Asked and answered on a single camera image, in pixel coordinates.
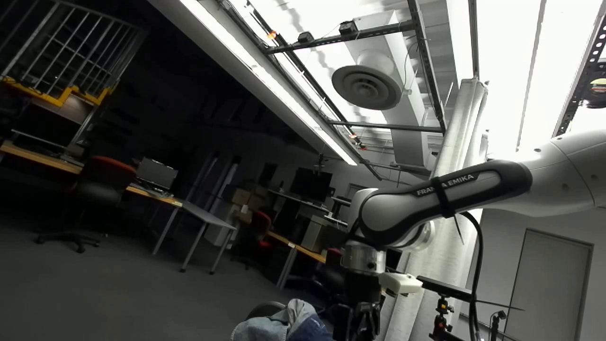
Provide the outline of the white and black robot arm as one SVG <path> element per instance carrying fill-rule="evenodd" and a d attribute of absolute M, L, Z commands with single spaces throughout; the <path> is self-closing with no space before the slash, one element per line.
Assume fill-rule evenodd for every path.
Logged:
<path fill-rule="evenodd" d="M 362 190 L 354 197 L 354 241 L 400 246 L 424 222 L 472 208 L 561 216 L 606 203 L 606 131 L 561 135 L 530 159 L 491 159 L 406 190 Z"/>

